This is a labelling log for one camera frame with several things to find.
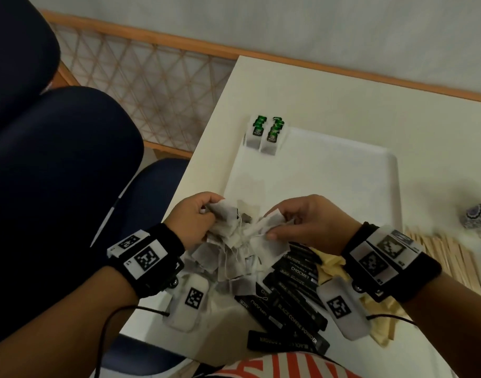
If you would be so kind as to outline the person's right hand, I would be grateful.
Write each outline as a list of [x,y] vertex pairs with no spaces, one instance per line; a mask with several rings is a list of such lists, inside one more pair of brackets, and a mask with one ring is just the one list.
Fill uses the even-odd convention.
[[274,209],[280,209],[287,219],[294,218],[294,224],[290,226],[306,227],[305,241],[289,242],[301,243],[326,254],[340,255],[362,226],[362,223],[319,195],[286,199],[266,214]]

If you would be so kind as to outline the white tea bag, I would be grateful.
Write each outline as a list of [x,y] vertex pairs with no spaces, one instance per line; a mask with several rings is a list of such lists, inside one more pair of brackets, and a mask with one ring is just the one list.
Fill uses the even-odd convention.
[[212,213],[215,222],[207,231],[207,236],[228,238],[231,237],[241,226],[241,217],[238,209],[226,200],[218,203],[208,203],[200,209],[201,214]]
[[258,222],[256,222],[258,229],[255,231],[255,236],[266,239],[266,233],[270,230],[276,227],[293,224],[294,218],[287,219],[285,215],[281,213],[280,209],[274,209],[272,212],[266,214]]

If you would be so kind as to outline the person's left forearm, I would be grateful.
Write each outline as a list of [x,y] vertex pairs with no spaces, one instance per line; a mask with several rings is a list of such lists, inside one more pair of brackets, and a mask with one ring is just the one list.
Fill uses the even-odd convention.
[[122,274],[103,267],[0,343],[0,378],[89,378],[106,320],[139,301]]

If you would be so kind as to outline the person's right forearm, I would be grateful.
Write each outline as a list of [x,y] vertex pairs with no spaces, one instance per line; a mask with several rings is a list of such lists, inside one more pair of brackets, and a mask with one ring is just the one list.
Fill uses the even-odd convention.
[[458,378],[481,378],[479,294],[442,274],[401,305]]

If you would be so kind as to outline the blue chair seat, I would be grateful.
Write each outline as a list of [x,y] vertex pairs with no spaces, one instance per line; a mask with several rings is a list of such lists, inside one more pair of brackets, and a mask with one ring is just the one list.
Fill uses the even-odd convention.
[[[107,248],[117,240],[160,223],[188,164],[188,160],[167,158],[145,167],[115,203],[93,248],[106,254]],[[170,375],[169,371],[185,359],[149,343],[119,335],[103,357],[100,377]]]

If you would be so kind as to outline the pile of black coffee sachets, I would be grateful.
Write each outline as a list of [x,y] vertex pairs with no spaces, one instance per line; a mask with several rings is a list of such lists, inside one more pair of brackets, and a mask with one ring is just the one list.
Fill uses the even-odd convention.
[[255,352],[311,352],[325,356],[330,344],[321,335],[328,320],[307,299],[321,308],[317,296],[318,254],[305,245],[289,243],[289,252],[256,282],[254,292],[235,295],[263,331],[250,330],[247,349]]

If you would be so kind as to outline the white plastic tray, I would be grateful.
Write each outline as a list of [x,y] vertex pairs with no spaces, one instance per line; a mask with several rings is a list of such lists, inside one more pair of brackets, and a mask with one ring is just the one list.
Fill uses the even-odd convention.
[[386,148],[291,127],[275,155],[241,143],[223,196],[259,207],[321,195],[359,222],[403,229],[398,163]]

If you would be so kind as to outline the tea bag with green tag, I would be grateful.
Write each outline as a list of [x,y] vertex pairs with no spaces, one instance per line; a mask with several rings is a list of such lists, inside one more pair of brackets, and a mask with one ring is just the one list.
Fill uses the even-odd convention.
[[249,117],[244,130],[245,147],[259,151],[267,120],[266,115],[253,114]]
[[287,137],[288,127],[281,116],[272,117],[271,126],[262,138],[259,151],[263,154],[275,156]]

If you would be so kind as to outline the black left wristband with markers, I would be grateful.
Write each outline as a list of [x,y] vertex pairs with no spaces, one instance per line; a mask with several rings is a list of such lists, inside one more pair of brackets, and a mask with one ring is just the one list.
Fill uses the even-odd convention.
[[164,223],[138,230],[107,249],[108,265],[129,282],[142,299],[169,288],[184,268],[185,248]]

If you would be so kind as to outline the black wristband with markers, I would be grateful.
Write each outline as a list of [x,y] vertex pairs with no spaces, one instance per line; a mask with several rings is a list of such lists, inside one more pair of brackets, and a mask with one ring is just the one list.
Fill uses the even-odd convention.
[[138,230],[107,249],[108,265],[129,282],[142,299],[169,288],[184,268],[185,248],[164,223]]
[[391,296],[406,303],[443,272],[422,245],[389,225],[364,222],[341,256],[351,278],[372,298],[380,293],[379,301]]

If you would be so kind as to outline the black right wristband with markers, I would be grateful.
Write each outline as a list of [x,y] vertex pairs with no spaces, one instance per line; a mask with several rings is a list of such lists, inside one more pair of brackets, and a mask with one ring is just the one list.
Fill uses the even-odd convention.
[[406,303],[443,272],[422,245],[389,225],[364,222],[341,256],[351,278],[372,298],[380,293],[379,301],[391,296]]

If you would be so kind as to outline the red and white striped shirt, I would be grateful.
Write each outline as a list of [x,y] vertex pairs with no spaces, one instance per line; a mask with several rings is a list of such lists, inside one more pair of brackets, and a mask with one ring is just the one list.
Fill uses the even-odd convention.
[[362,378],[317,354],[285,352],[225,365],[204,378]]

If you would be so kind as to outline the yellow paper packets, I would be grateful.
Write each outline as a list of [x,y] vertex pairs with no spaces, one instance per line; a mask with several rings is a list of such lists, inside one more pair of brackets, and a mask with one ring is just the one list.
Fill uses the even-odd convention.
[[370,337],[381,347],[388,346],[394,340],[396,324],[407,319],[406,312],[401,305],[392,297],[383,292],[374,293],[371,296],[345,271],[344,258],[326,254],[311,248],[320,261],[316,264],[318,270],[318,286],[332,279],[334,276],[342,277],[351,286],[352,293],[359,297],[367,319],[371,324]]

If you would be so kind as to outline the navy cushioned wooden chair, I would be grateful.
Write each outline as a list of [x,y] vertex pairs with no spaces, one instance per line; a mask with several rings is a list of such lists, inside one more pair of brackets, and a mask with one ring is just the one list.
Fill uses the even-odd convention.
[[45,90],[60,54],[29,0],[0,0],[0,342],[102,267],[91,243],[144,151],[109,95]]

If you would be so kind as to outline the pile of wooden stirrers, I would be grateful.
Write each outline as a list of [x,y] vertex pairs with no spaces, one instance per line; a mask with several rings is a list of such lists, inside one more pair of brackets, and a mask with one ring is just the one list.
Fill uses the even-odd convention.
[[425,253],[442,265],[445,273],[481,296],[481,280],[472,251],[444,234],[424,234],[408,227],[404,234],[421,244]]

